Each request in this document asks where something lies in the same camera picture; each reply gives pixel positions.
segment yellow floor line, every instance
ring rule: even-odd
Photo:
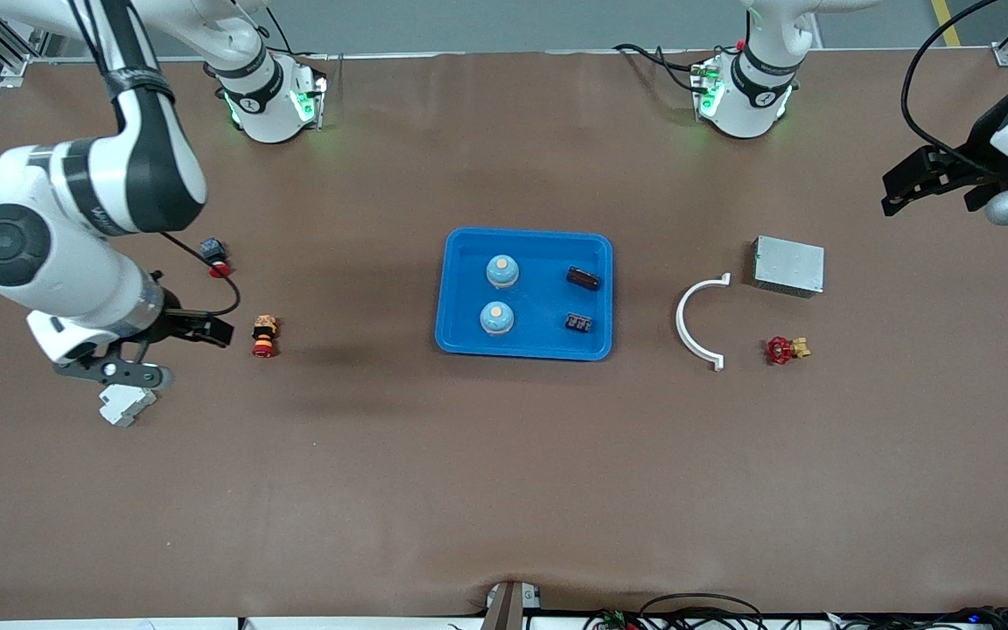
[[[939,23],[952,19],[952,9],[948,8],[948,0],[931,0],[931,10],[935,11],[935,19],[939,20]],[[959,33],[956,32],[955,24],[943,31],[943,43],[947,43],[948,46],[963,46],[963,43],[959,42]]]

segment small figurine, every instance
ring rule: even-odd
[[[232,275],[232,267],[228,264],[228,250],[224,248],[224,243],[217,239],[205,239],[201,242],[201,258],[205,262],[212,264],[209,275],[213,278],[223,278],[225,275]]]
[[[807,350],[807,338],[796,338],[788,341],[776,336],[776,338],[768,340],[767,356],[770,362],[776,363],[777,366],[783,366],[784,363],[788,363],[792,359],[805,359],[807,356],[811,356],[811,351]]]
[[[811,351],[807,350],[807,338],[792,340],[792,358],[806,359],[807,356],[811,356]]]
[[[260,314],[255,319],[255,332],[251,339],[255,340],[255,347],[251,349],[251,354],[259,356],[261,359],[269,359],[275,356],[275,338],[279,336],[279,321],[271,314]]]

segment gray floor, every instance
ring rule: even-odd
[[[949,0],[952,12],[973,0]],[[609,48],[639,43],[711,48],[744,35],[736,0],[275,0],[275,14],[300,51],[331,53],[500,52]],[[256,13],[273,43],[281,43],[267,12]],[[818,18],[829,48],[916,47],[936,25],[929,0],[885,0],[870,9]],[[964,44],[984,44],[1008,32],[1008,0],[959,25]],[[193,51],[153,33],[159,55]],[[76,44],[71,53],[81,55]]]
[[[503,52],[609,48],[617,43],[712,48],[744,36],[736,0],[275,0],[295,50],[319,52]],[[255,16],[273,30],[267,13]],[[915,47],[935,28],[927,0],[885,0],[878,7],[820,17],[829,47]],[[161,55],[188,48],[157,36]]]

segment metal box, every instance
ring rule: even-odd
[[[824,248],[757,236],[753,243],[753,286],[796,297],[824,292]]]

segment white panel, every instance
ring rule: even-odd
[[[0,621],[0,630],[236,630],[239,626],[236,617]]]

